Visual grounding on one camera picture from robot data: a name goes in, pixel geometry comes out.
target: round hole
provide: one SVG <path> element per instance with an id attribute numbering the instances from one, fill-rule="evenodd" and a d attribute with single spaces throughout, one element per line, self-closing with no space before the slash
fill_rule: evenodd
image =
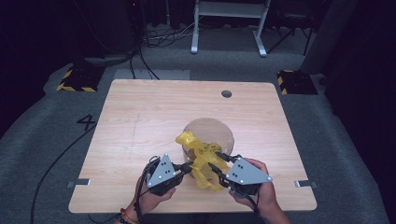
<path id="1" fill-rule="evenodd" d="M 225 98 L 230 98 L 233 94 L 230 91 L 222 91 L 221 95 Z"/>

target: bracelet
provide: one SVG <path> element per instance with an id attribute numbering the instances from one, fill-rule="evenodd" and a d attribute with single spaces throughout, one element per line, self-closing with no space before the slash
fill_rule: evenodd
<path id="1" fill-rule="evenodd" d="M 134 222 L 134 221 L 132 221 L 132 222 L 129 222 L 129 221 L 127 221 L 127 220 L 125 220 L 123 217 L 122 217 L 122 214 L 121 213 L 119 213 L 118 215 L 117 215 L 117 220 L 121 223 L 121 224 L 139 224 L 138 222 Z"/>
<path id="2" fill-rule="evenodd" d="M 138 222 L 135 222 L 135 221 L 131 220 L 131 219 L 126 215 L 125 209 L 121 208 L 120 212 L 121 212 L 121 215 L 122 215 L 123 217 L 125 217 L 125 219 L 127 219 L 127 221 L 128 221 L 130 224 L 138 224 Z"/>

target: gray gripper housing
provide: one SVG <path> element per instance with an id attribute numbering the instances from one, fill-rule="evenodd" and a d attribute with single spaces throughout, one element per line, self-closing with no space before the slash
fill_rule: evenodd
<path id="1" fill-rule="evenodd" d="M 152 176 L 147 181 L 148 188 L 152 188 L 176 175 L 175 169 L 168 154 L 164 154 Z"/>
<path id="2" fill-rule="evenodd" d="M 238 157 L 233 163 L 233 167 L 226 175 L 231 180 L 240 185 L 251 185 L 272 182 L 272 177 L 250 164 L 242 157 Z"/>

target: black cable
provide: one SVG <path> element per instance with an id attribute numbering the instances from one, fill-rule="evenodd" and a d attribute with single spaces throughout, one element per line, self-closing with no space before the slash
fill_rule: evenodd
<path id="1" fill-rule="evenodd" d="M 158 39 L 158 43 L 157 44 L 150 44 L 148 43 L 147 39 L 146 41 L 143 41 L 143 46 L 145 47 L 149 47 L 149 48 L 155 48 L 158 47 L 168 36 L 175 34 L 176 32 L 173 32 L 172 34 L 166 34 L 169 31 L 169 29 L 165 30 L 164 32 L 162 32 L 160 35 L 157 34 L 156 31 L 154 31 L 154 33 L 156 33 L 156 35 L 150 35 L 148 34 L 148 39 Z"/>
<path id="2" fill-rule="evenodd" d="M 151 72 L 152 75 L 154 75 L 158 80 L 160 80 L 157 75 L 155 75 L 155 73 L 149 68 L 149 65 L 146 63 L 145 59 L 143 58 L 143 53 L 142 53 L 142 48 L 139 48 L 139 56 L 140 56 L 140 60 L 142 61 L 142 63 L 147 67 L 148 69 L 148 73 Z"/>
<path id="3" fill-rule="evenodd" d="M 73 0 L 73 3 L 76 7 L 76 9 L 78 10 L 78 13 L 80 14 L 80 16 L 82 17 L 82 19 L 85 21 L 85 23 L 87 24 L 89 30 L 91 31 L 93 37 L 96 39 L 96 41 L 100 44 L 100 46 L 102 46 L 102 48 L 107 49 L 110 52 L 113 53 L 117 53 L 117 54 L 125 54 L 125 57 L 121 58 L 121 59 L 116 59 L 116 60 L 108 60 L 108 61 L 104 61 L 104 62 L 90 62 L 88 61 L 88 63 L 92 64 L 95 67 L 109 67 L 109 66 L 114 66 L 120 63 L 124 63 L 127 62 L 128 60 L 131 60 L 134 57 L 134 51 L 136 50 L 137 46 L 139 44 L 134 44 L 134 47 L 131 50 L 127 50 L 127 51 L 117 51 L 114 49 L 111 49 L 109 47 L 107 47 L 102 41 L 101 39 L 96 35 L 95 31 L 92 29 L 91 24 L 89 23 L 88 19 L 85 17 L 84 13 L 82 12 L 81 8 L 79 7 L 78 3 L 76 2 L 76 0 Z"/>
<path id="4" fill-rule="evenodd" d="M 136 75 L 134 74 L 134 68 L 132 67 L 132 58 L 129 60 L 129 71 L 131 71 L 133 79 L 136 79 Z"/>
<path id="5" fill-rule="evenodd" d="M 148 31 L 148 36 L 151 36 L 151 33 L 154 33 L 154 36 L 158 35 L 157 31 Z"/>
<path id="6" fill-rule="evenodd" d="M 149 192 L 149 189 L 146 190 L 145 192 L 141 193 L 141 194 L 140 194 L 140 197 L 142 197 L 143 195 L 145 195 L 147 192 Z"/>
<path id="7" fill-rule="evenodd" d="M 257 206 L 259 206 L 259 200 L 260 200 L 260 188 L 257 191 L 257 202 L 256 202 Z"/>
<path id="8" fill-rule="evenodd" d="M 108 219 L 105 220 L 105 221 L 96 221 L 96 220 L 93 220 L 93 218 L 91 217 L 91 214 L 88 214 L 88 218 L 90 219 L 90 221 L 93 222 L 93 223 L 96 223 L 96 224 L 106 224 L 106 223 L 109 222 L 111 219 L 114 219 L 114 218 L 116 218 L 116 217 L 117 217 L 117 214 L 111 216 L 110 218 L 108 218 Z"/>
<path id="9" fill-rule="evenodd" d="M 146 42 L 143 44 L 143 46 L 147 47 L 147 48 L 165 48 L 167 46 L 170 46 L 172 44 L 174 44 L 176 41 L 181 40 L 183 38 L 185 38 L 188 35 L 192 35 L 192 28 L 190 28 L 190 26 L 184 28 L 183 30 L 179 30 L 179 31 L 175 31 L 171 34 L 166 34 L 167 31 L 163 32 L 163 34 L 161 35 L 155 35 L 155 36 L 150 36 L 149 39 L 158 39 L 157 44 L 147 44 Z M 165 41 L 170 41 L 170 43 L 167 43 L 165 45 L 162 45 L 162 43 L 164 43 Z"/>
<path id="10" fill-rule="evenodd" d="M 253 204 L 253 207 L 254 207 L 253 212 L 256 215 L 258 215 L 260 213 L 260 211 L 259 211 L 259 207 L 257 206 L 257 204 L 253 201 L 253 199 L 250 198 L 250 196 L 247 196 L 246 198 L 251 202 L 251 204 Z"/>
<path id="11" fill-rule="evenodd" d="M 70 144 L 62 153 L 61 155 L 56 158 L 56 160 L 50 165 L 50 167 L 47 169 L 46 173 L 41 177 L 40 182 L 38 182 L 37 188 L 35 189 L 35 196 L 32 201 L 32 207 L 30 210 L 30 223 L 34 224 L 35 222 L 35 200 L 37 199 L 38 192 L 40 191 L 41 184 L 43 183 L 44 179 L 46 178 L 47 174 L 50 172 L 52 167 L 58 162 L 58 160 L 64 155 L 64 153 L 67 152 L 75 143 L 77 143 L 82 137 L 84 137 L 87 133 L 89 133 L 93 128 L 96 127 L 96 124 L 94 124 L 89 130 L 87 130 L 84 134 L 82 134 L 78 139 L 76 139 L 72 144 Z"/>
<path id="12" fill-rule="evenodd" d="M 143 219 L 142 211 L 140 209 L 140 197 L 142 196 L 141 192 L 142 192 L 143 183 L 145 182 L 147 173 L 148 173 L 148 170 L 145 169 L 142 174 L 142 178 L 140 179 L 140 185 L 139 185 L 139 188 L 138 188 L 137 194 L 136 194 L 136 202 L 134 203 L 134 210 L 136 211 L 136 214 L 137 214 L 137 220 L 139 223 L 142 223 L 142 224 L 144 223 L 144 219 Z"/>

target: metal bracket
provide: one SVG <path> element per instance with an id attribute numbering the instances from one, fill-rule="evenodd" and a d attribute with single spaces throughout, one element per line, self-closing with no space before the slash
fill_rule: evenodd
<path id="1" fill-rule="evenodd" d="M 69 181 L 66 186 L 68 189 L 71 189 L 76 185 L 90 185 L 90 184 L 91 184 L 90 179 L 78 179 L 76 181 Z"/>
<path id="2" fill-rule="evenodd" d="M 248 161 L 245 161 L 242 157 L 238 157 L 235 160 L 226 178 L 240 185 L 272 182 L 271 176 L 259 170 Z"/>
<path id="3" fill-rule="evenodd" d="M 294 181 L 294 185 L 296 188 L 311 187 L 312 189 L 315 189 L 318 187 L 316 182 L 311 182 L 309 180 L 296 180 Z"/>

